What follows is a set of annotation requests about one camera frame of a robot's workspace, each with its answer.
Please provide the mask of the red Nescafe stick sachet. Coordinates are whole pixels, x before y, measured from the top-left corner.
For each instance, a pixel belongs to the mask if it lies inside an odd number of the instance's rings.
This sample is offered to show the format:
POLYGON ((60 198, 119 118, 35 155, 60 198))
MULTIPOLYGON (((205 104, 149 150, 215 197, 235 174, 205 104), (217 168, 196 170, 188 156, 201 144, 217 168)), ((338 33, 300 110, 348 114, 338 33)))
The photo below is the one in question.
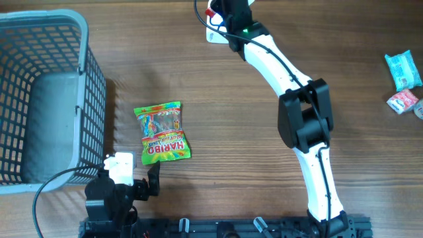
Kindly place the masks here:
POLYGON ((215 16, 216 12, 214 10, 212 10, 211 8, 207 8, 206 11, 205 11, 205 14, 207 16, 209 16, 210 18, 212 18, 212 17, 215 16))

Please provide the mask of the green Haribo worms bag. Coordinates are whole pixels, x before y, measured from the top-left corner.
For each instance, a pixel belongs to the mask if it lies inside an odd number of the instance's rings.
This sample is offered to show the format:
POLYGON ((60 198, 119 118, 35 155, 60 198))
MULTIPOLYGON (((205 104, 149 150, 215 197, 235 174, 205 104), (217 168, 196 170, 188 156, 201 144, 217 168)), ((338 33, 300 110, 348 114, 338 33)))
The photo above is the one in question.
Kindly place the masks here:
POLYGON ((135 108, 134 114, 142 131, 141 162, 144 165, 191 157, 182 129, 181 102, 135 108))

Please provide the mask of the mint wet wipes pack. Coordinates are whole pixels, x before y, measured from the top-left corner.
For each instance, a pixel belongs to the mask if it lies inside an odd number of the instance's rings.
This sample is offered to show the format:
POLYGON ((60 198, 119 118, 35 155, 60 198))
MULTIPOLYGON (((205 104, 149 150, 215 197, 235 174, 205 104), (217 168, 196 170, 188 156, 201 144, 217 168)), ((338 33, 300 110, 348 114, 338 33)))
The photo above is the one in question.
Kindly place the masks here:
POLYGON ((397 92, 422 86, 422 79, 410 50, 395 56, 385 54, 385 60, 393 77, 397 92))

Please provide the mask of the green lid jar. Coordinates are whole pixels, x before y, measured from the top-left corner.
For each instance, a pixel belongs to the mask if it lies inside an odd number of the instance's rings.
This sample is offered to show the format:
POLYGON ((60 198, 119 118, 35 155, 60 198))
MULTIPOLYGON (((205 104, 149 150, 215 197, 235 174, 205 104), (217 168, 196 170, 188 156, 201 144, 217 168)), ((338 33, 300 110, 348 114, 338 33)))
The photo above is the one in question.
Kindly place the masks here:
POLYGON ((414 114, 421 120, 423 120, 423 99, 419 100, 413 108, 414 114))

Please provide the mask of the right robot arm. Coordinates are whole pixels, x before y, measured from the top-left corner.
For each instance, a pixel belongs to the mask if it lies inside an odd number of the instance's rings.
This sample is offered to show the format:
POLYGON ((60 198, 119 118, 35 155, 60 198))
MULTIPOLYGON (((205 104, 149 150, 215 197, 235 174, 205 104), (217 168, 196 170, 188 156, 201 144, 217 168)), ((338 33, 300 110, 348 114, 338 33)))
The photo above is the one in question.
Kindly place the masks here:
POLYGON ((213 0, 206 26, 222 35, 232 51, 252 65, 278 97, 278 132, 294 150, 308 195, 314 235, 333 237, 347 230, 348 219, 338 199, 329 149, 334 127, 329 88, 300 72, 277 47, 268 29, 253 20, 251 1, 213 0))

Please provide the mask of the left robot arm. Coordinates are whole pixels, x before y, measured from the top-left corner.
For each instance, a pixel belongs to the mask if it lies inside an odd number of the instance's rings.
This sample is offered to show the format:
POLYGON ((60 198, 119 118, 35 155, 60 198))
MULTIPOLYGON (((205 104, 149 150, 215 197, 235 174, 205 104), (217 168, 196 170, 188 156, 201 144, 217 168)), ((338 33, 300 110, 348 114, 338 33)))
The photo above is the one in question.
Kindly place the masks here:
POLYGON ((85 187, 85 207, 88 217, 79 225, 79 236, 96 237, 149 237, 142 228, 135 200, 147 201, 158 196, 159 171, 156 162, 147 172, 148 179, 134 180, 132 185, 115 184, 109 172, 101 169, 97 178, 85 187))

